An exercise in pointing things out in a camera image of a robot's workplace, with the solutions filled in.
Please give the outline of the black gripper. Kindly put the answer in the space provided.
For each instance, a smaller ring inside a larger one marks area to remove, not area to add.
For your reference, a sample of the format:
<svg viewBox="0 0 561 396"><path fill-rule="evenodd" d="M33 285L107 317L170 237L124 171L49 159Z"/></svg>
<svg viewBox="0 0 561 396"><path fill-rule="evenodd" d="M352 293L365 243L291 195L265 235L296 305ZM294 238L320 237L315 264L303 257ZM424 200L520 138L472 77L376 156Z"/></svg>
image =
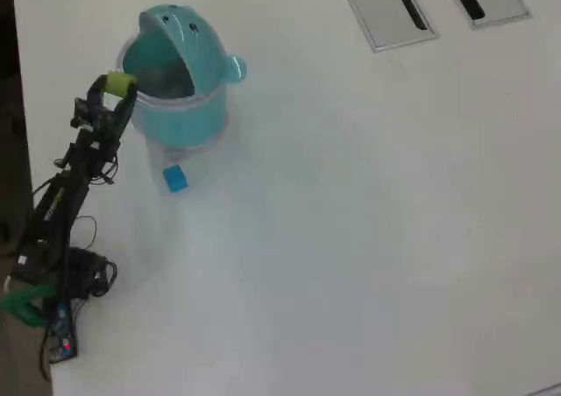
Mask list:
<svg viewBox="0 0 561 396"><path fill-rule="evenodd" d="M110 88L111 95L120 98L114 110L103 107L103 96L107 75L102 74L89 87L86 102L89 106L75 106L75 128L80 129L76 144L96 151L96 159L110 162L120 146L121 137L131 120L137 100L138 88L135 81L127 85Z"/></svg>

